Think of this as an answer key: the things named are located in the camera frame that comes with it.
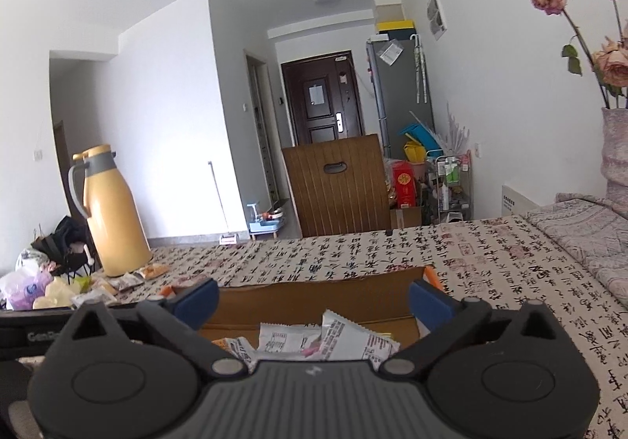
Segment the dark brown entrance door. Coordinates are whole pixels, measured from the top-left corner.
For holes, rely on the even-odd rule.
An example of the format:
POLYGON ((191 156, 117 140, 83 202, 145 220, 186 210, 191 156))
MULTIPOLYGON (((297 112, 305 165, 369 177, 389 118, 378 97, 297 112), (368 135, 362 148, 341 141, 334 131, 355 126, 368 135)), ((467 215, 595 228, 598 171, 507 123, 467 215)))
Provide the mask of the dark brown entrance door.
POLYGON ((296 145, 365 134, 350 51, 285 62, 281 71, 296 145))

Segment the grey refrigerator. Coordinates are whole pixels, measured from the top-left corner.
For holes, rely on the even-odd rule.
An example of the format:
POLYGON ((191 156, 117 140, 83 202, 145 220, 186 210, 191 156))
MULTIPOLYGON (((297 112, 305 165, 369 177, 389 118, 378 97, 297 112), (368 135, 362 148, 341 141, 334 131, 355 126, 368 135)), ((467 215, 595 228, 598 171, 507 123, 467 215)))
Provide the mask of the grey refrigerator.
POLYGON ((423 45, 412 35, 408 40, 368 40, 366 51, 384 156, 402 159, 407 127, 420 121, 434 129, 423 45))

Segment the purple tissue pack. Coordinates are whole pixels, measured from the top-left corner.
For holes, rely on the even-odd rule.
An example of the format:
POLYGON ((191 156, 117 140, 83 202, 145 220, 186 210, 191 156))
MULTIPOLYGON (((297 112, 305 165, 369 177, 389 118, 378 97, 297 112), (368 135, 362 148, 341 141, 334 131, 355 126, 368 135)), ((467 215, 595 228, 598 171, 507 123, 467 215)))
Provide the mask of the purple tissue pack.
POLYGON ((53 277, 48 272, 31 276, 24 271, 9 272, 1 277, 1 293, 6 307, 11 310, 30 310, 36 298, 45 295, 53 277))

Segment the brown wooden chair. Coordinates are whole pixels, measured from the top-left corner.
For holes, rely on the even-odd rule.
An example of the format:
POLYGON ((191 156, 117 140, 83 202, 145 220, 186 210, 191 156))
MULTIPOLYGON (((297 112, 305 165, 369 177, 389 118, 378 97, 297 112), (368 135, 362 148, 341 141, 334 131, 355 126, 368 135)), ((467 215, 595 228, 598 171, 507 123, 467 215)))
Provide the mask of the brown wooden chair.
POLYGON ((319 237, 391 227, 376 135, 282 150, 301 235, 319 237))

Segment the red cardboard snack box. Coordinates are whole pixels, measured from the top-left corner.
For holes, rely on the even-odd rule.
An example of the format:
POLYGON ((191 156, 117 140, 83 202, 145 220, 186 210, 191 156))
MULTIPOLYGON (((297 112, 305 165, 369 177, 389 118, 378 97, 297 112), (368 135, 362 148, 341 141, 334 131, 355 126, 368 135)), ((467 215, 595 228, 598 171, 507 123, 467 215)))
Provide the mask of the red cardboard snack box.
POLYGON ((400 351, 419 337, 409 307, 414 280, 442 287, 434 269, 426 266, 350 280, 223 288, 217 310, 202 329, 194 331, 170 314, 153 335, 198 366, 215 362, 221 371, 238 372, 267 361, 257 359, 262 323, 321 327, 323 313, 332 310, 399 342, 400 351))

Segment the white snack pack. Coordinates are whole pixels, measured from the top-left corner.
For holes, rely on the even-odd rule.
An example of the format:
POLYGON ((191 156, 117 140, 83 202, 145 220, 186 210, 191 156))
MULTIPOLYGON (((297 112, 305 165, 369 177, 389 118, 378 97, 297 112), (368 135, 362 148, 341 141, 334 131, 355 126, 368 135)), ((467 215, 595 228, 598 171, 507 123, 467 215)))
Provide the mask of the white snack pack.
POLYGON ((262 323, 257 345, 258 360, 302 360, 315 356, 323 329, 319 325, 262 323))
POLYGON ((368 360, 377 369, 400 349, 400 343, 356 324, 332 310, 323 313, 319 358, 324 361, 368 360))

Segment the yellow thermos jug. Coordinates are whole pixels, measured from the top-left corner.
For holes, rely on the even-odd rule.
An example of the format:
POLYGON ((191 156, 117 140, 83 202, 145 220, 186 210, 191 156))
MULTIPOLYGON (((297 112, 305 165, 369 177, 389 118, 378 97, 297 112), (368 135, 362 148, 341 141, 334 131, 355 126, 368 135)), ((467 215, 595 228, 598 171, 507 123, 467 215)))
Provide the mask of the yellow thermos jug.
POLYGON ((149 244, 130 187, 109 145, 72 156, 68 184, 86 219, 104 274, 119 277, 147 265, 149 244))

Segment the grey patterned runner cloth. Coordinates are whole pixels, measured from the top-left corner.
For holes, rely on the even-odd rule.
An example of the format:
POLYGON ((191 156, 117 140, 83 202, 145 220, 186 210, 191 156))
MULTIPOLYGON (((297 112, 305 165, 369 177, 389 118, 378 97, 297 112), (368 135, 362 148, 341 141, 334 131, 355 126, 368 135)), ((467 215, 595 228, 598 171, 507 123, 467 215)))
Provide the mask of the grey patterned runner cloth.
POLYGON ((523 218, 587 269, 627 307, 627 207, 608 199, 558 193, 523 218))

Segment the pink textured vase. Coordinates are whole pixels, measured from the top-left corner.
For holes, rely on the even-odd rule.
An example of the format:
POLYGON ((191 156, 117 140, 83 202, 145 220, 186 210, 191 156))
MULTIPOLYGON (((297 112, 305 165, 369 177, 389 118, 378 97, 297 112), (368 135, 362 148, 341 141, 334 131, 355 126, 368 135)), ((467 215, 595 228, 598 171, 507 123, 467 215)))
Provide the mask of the pink textured vase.
POLYGON ((628 110, 626 108, 602 111, 601 174, 607 180, 607 198, 621 206, 628 199, 628 110))

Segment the calligraphy print tablecloth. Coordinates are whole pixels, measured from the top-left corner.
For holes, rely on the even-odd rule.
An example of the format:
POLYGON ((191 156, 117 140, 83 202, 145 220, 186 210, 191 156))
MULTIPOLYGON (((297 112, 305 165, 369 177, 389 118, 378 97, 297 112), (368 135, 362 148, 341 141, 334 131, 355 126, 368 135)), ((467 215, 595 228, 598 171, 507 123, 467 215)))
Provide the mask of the calligraphy print tablecloth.
POLYGON ((232 247, 156 247, 166 274, 120 293, 124 304, 200 277, 221 286, 321 282, 430 265, 455 298, 477 295, 513 309, 546 303, 570 334, 601 387, 590 438, 627 435, 627 310, 588 270, 517 217, 371 232, 264 240, 232 247))

